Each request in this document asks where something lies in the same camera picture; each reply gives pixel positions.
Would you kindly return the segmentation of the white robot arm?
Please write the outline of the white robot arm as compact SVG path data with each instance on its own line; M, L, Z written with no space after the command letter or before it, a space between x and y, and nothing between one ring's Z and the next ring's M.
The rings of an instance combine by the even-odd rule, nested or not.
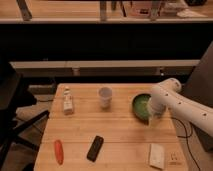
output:
M149 114L160 116L169 108L213 137L213 108L180 95L181 89L181 83L175 78L154 84L147 103Z

